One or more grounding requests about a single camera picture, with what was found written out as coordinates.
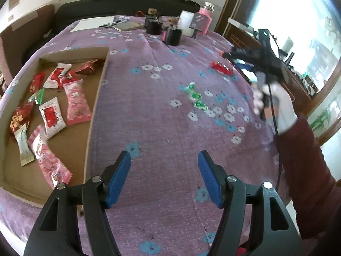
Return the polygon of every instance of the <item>hand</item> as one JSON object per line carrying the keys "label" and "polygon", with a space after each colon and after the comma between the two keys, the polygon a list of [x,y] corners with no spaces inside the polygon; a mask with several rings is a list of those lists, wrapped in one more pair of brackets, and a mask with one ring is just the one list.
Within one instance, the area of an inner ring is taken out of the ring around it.
{"label": "hand", "polygon": [[[284,88],[279,83],[272,83],[270,85],[271,87],[271,94],[272,96],[276,96],[279,100],[279,108],[277,111],[275,111],[276,115],[276,124],[277,124],[277,130],[278,134],[282,134],[289,130],[297,120],[297,116],[294,112],[293,103],[291,102],[291,98],[289,94],[285,91]],[[262,102],[263,99],[263,93],[266,95],[269,95],[269,87],[267,84],[263,86],[263,89],[261,92],[259,89],[257,89],[257,84],[252,85],[253,88],[253,112],[257,115],[260,114],[260,112],[264,108],[264,104]],[[273,124],[272,115],[270,117],[265,114],[267,119],[266,122],[270,124],[272,127],[272,130],[275,133],[275,126]]]}

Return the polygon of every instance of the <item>person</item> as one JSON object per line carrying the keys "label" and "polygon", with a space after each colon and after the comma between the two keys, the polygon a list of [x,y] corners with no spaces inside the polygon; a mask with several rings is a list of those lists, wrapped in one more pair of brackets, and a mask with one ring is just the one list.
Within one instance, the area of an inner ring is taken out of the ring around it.
{"label": "person", "polygon": [[[258,90],[253,85],[254,113],[264,109],[264,93],[268,85]],[[289,194],[296,210],[296,221],[302,239],[327,232],[310,255],[341,255],[341,188],[330,174],[320,145],[314,137],[306,116],[294,112],[289,94],[279,83],[270,85],[272,96],[279,100],[277,116],[280,162],[285,170]],[[274,129],[271,111],[265,117]]]}

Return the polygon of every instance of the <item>blue gripper pad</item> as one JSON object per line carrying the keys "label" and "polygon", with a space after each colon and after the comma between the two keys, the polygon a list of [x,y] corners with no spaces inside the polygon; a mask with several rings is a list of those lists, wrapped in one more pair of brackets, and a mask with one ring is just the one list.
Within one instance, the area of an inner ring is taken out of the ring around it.
{"label": "blue gripper pad", "polygon": [[122,160],[118,164],[114,175],[112,176],[108,184],[108,196],[105,200],[108,208],[111,208],[115,204],[120,196],[121,190],[123,188],[124,182],[126,181],[129,169],[131,166],[130,154],[126,153]]}
{"label": "blue gripper pad", "polygon": [[227,174],[225,170],[214,164],[206,150],[198,154],[198,166],[211,201],[218,208],[222,208],[226,191],[225,178],[227,178]]}

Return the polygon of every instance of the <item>purple tablecloth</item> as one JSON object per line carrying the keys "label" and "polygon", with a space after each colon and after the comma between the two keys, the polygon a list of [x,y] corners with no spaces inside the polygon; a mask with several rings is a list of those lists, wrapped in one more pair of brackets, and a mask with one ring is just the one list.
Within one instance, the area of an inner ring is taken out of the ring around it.
{"label": "purple tablecloth", "polygon": [[[246,183],[276,184],[278,173],[272,131],[252,113],[251,88],[237,71],[230,77],[210,68],[216,60],[229,65],[218,52],[228,51],[231,44],[213,32],[198,39],[182,37],[177,47],[144,30],[70,33],[76,24],[26,63],[0,101],[0,114],[16,81],[40,56],[108,46],[90,157],[91,175],[98,175],[122,150],[131,154],[119,201],[106,212],[117,245],[122,255],[206,255],[222,210],[209,199],[197,167],[198,153],[207,150],[228,174]],[[190,82],[195,82],[208,111],[188,100],[184,89]],[[284,176],[279,193],[287,197]],[[28,238],[39,211],[0,189],[0,219],[21,239]],[[83,218],[79,228],[83,250],[91,254]],[[247,239],[249,228],[247,208],[241,241]]]}

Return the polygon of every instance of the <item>black cable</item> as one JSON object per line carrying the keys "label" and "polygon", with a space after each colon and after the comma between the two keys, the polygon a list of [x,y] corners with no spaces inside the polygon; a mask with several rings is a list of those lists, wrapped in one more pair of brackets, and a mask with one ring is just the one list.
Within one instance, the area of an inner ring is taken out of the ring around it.
{"label": "black cable", "polygon": [[278,150],[278,163],[279,163],[279,169],[278,169],[277,183],[276,183],[276,187],[275,187],[275,190],[278,191],[279,183],[280,183],[280,180],[281,180],[281,174],[282,174],[282,164],[281,164],[281,161],[279,160],[280,157],[279,157],[279,137],[278,137],[278,129],[277,129],[275,111],[274,111],[274,109],[273,109],[272,93],[271,93],[271,88],[270,88],[270,84],[269,84],[269,83],[268,83],[268,87],[269,87],[269,96],[270,96],[272,120],[273,120],[273,125],[274,125],[274,127],[275,127],[275,135],[276,135],[277,150]]}

